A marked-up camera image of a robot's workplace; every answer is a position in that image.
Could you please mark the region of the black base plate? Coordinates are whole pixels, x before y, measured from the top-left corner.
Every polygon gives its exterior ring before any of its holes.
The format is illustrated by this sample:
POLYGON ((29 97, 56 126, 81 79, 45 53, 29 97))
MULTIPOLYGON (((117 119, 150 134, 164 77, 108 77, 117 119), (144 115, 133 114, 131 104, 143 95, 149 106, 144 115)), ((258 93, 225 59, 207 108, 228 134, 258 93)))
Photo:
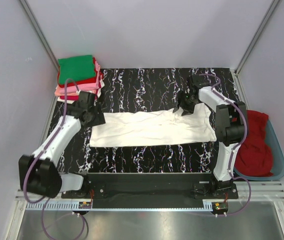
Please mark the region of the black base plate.
POLYGON ((63 199, 128 195, 190 195, 194 185, 207 184, 211 173, 88 173, 84 192, 67 191, 63 199))

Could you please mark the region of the aluminium rail frame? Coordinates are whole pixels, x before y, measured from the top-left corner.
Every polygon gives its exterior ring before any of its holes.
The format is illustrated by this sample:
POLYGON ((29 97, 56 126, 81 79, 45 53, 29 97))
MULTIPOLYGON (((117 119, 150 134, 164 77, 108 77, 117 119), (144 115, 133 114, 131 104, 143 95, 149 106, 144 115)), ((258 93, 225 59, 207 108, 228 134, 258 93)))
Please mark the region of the aluminium rail frame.
POLYGON ((133 211, 133 212, 212 212, 222 204, 239 203, 244 207, 249 202, 284 202, 284 190, 280 182, 251 182, 251 188, 246 182, 237 182, 236 191, 231 192, 227 197, 209 197, 204 195, 196 196, 169 194, 169 195, 138 195, 138 194, 116 194, 110 197, 98 198, 95 194, 93 198, 62 198, 59 194, 57 198, 46 202, 42 200, 38 203, 28 203, 24 201, 21 191, 17 193, 16 200, 24 203, 26 210, 31 211, 133 211))

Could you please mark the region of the white t shirt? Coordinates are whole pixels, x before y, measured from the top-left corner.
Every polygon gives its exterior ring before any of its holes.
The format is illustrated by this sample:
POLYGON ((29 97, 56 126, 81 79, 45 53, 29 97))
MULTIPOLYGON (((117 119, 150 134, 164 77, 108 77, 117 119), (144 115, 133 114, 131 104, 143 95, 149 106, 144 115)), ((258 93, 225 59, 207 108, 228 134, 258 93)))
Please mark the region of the white t shirt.
POLYGON ((166 146, 215 142, 211 110, 203 103, 191 115, 182 109, 105 113, 106 123, 94 126, 89 144, 95 148, 166 146))
MULTIPOLYGON (((81 92, 88 92, 88 91, 91 91, 91 90, 97 90, 97 89, 101 89, 101 92, 102 92, 102 88, 105 86, 104 82, 102 80, 100 80, 99 82, 96 82, 96 83, 86 83, 86 84, 79 84, 78 87, 79 87, 79 90, 81 92)), ((74 93, 76 92, 76 87, 75 86, 72 86, 72 87, 68 87, 67 88, 67 93, 74 93)), ((64 100, 60 99, 58 96, 57 96, 57 101, 58 102, 63 102, 64 100)), ((73 103, 74 101, 73 100, 67 100, 68 103, 73 103)))

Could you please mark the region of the red crumpled t shirt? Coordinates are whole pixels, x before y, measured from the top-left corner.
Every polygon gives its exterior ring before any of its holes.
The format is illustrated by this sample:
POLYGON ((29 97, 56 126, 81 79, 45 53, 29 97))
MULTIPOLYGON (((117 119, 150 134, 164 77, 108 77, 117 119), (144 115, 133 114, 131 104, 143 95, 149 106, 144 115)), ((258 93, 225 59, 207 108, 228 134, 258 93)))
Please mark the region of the red crumpled t shirt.
POLYGON ((271 177, 274 158, 271 148, 266 144, 269 116, 248 110, 247 117, 248 135, 237 153, 235 168, 248 177, 271 177))

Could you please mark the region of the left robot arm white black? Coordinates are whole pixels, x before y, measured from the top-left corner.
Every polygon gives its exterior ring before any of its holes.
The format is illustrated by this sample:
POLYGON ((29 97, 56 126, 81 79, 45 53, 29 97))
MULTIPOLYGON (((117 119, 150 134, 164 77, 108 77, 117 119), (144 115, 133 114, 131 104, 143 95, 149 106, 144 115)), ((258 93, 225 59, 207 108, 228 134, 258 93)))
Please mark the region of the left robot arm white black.
POLYGON ((84 174, 60 173, 58 162, 69 142, 82 128, 105 124, 97 98, 94 93, 80 91, 77 101, 64 104, 63 115, 41 146, 31 155, 20 157, 20 188, 28 202, 29 193, 50 199, 69 191, 79 198, 85 198, 90 193, 84 174))

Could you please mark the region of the blue plastic basket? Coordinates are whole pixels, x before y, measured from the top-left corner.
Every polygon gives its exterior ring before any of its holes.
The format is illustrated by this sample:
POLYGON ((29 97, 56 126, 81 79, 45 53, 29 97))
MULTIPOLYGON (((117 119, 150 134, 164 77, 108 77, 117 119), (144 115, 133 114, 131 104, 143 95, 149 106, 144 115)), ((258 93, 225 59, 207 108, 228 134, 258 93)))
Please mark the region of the blue plastic basket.
POLYGON ((233 172, 238 177, 243 177, 249 181, 258 181, 258 182, 279 181, 281 178, 284 177, 284 155, 270 120, 267 121, 265 132, 266 132, 265 143, 270 147, 273 156, 273 165, 270 171, 272 175, 247 176, 241 174, 234 167, 233 172))

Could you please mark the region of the white folded t shirt bottom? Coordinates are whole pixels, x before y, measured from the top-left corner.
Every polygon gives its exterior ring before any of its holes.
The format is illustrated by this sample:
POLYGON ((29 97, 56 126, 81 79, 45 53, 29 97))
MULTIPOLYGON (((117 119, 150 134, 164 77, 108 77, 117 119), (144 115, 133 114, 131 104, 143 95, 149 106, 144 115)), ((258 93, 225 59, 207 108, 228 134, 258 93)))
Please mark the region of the white folded t shirt bottom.
MULTIPOLYGON (((86 83, 86 84, 79 84, 78 87, 79 87, 79 90, 81 92, 88 92, 88 91, 91 91, 91 90, 97 90, 97 89, 101 89, 101 92, 102 92, 102 88, 105 86, 104 82, 102 80, 100 80, 99 82, 96 82, 96 83, 86 83)), ((74 93, 76 92, 76 87, 75 86, 72 86, 72 87, 68 87, 67 88, 67 93, 74 93)), ((57 101, 58 102, 63 102, 64 100, 60 99, 58 96, 57 96, 57 101)), ((74 101, 73 100, 67 100, 68 103, 73 103, 74 101)))

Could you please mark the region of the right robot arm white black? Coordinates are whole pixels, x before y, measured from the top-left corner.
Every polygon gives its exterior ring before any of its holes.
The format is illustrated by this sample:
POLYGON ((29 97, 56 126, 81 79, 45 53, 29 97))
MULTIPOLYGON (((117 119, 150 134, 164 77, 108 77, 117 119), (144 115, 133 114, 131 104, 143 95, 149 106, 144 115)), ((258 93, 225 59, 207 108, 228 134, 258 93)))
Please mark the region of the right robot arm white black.
POLYGON ((219 143, 215 168, 207 184, 195 184, 195 199, 237 199, 234 184, 234 165, 237 153, 248 135, 248 117, 246 104, 233 101, 216 90, 221 83, 210 85, 205 79, 206 73, 192 74, 187 78, 186 89, 178 92, 174 112, 181 110, 182 116, 195 112, 195 106, 205 104, 215 113, 214 132, 219 143))

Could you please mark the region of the magenta folded t shirt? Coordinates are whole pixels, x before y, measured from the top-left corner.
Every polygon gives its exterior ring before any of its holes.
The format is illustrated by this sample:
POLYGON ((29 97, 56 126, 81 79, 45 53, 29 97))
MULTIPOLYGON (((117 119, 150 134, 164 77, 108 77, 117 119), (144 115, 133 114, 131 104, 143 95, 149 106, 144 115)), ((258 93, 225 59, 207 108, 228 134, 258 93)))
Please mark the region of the magenta folded t shirt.
MULTIPOLYGON (((101 89, 98 88, 98 89, 95 89, 95 90, 89 90, 87 91, 88 93, 91 93, 91 94, 95 94, 96 95, 96 99, 99 98, 101 96, 101 89)), ((61 95, 59 96, 58 98, 60 98, 61 100, 65 100, 65 95, 61 95)), ((67 95, 67 100, 68 101, 77 101, 79 99, 79 94, 75 93, 75 94, 69 94, 67 95)))

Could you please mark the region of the pink folded t shirt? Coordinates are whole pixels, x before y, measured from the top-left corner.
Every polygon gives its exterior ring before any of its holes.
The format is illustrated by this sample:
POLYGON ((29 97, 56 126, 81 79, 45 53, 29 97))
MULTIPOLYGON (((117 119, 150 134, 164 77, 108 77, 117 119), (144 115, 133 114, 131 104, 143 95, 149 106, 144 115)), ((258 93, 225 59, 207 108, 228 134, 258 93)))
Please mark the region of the pink folded t shirt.
POLYGON ((57 86, 54 94, 75 95, 78 90, 91 91, 100 87, 103 74, 92 55, 58 59, 57 86))

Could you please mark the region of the salmon folded t shirt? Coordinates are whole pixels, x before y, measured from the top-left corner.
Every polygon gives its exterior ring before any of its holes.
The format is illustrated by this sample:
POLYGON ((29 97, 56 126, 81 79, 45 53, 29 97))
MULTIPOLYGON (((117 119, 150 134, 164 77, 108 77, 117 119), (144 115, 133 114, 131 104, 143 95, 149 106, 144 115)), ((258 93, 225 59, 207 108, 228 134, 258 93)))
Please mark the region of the salmon folded t shirt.
MULTIPOLYGON (((60 97, 60 96, 64 96, 65 93, 64 93, 64 90, 63 90, 63 89, 56 89, 55 92, 54 92, 54 95, 55 95, 56 97, 60 97)), ((66 95, 67 95, 68 97, 69 97, 69 96, 78 96, 79 93, 78 93, 78 92, 71 92, 71 93, 67 93, 66 95)))

